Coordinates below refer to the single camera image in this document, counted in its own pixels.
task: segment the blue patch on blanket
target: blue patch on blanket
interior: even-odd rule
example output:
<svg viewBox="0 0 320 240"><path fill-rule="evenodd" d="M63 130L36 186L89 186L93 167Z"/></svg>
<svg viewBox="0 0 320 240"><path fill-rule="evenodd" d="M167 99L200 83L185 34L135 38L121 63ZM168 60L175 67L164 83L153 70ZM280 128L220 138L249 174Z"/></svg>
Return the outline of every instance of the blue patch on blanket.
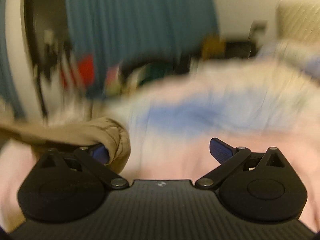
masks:
<svg viewBox="0 0 320 240"><path fill-rule="evenodd" d="M138 119L156 130L199 135L209 130L281 129L290 125L275 95L268 89L249 89L224 94L197 94L176 105L153 105Z"/></svg>

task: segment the black robotic device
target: black robotic device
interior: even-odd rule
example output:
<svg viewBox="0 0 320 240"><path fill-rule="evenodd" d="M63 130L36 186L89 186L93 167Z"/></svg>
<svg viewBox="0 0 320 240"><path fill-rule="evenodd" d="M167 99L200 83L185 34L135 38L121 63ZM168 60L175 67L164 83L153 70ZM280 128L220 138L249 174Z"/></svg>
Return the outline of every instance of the black robotic device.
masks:
<svg viewBox="0 0 320 240"><path fill-rule="evenodd" d="M18 192L27 221L13 240L310 240L299 220L307 191L276 147L233 148L217 138L220 166L196 181L129 183L92 157L50 151Z"/></svg>

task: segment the bed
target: bed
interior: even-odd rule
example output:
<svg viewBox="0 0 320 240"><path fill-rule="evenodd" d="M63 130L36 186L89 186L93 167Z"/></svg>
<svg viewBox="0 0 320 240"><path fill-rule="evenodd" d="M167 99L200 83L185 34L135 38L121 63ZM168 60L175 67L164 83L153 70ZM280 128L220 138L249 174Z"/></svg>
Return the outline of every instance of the bed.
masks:
<svg viewBox="0 0 320 240"><path fill-rule="evenodd" d="M290 33L282 35L291 38ZM219 165L209 152L213 137L256 152L276 146L308 190L301 221L319 231L320 86L309 73L280 60L270 46L265 51L249 61L198 62L188 76L167 77L128 98L94 105L93 118L112 117L129 131L131 156L121 175L129 181L194 182ZM9 198L18 223L23 217L15 193L35 162L24 149L27 165ZM0 218L3 226L6 217Z"/></svg>

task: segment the curtain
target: curtain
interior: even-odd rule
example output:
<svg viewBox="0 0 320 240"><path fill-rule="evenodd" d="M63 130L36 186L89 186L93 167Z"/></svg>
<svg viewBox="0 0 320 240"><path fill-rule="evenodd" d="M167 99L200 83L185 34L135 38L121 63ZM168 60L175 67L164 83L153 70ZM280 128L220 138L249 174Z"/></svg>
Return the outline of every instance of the curtain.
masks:
<svg viewBox="0 0 320 240"><path fill-rule="evenodd" d="M102 92L108 67L147 53L180 58L218 32L212 0L66 0L78 59L92 54Z"/></svg>
<svg viewBox="0 0 320 240"><path fill-rule="evenodd" d="M0 0L0 96L11 104L17 117L25 116L13 83L7 55L5 38L5 0Z"/></svg>

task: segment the ribbed black surface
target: ribbed black surface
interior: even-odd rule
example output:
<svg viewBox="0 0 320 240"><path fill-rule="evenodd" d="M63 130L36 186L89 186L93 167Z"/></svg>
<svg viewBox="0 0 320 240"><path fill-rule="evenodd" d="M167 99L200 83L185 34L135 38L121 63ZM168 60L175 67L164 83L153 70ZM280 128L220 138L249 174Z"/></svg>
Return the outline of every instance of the ribbed black surface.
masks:
<svg viewBox="0 0 320 240"><path fill-rule="evenodd" d="M27 221L16 240L310 240L299 221L260 225L242 221L224 209L211 191L184 181L135 181L113 191L91 215L66 224Z"/></svg>

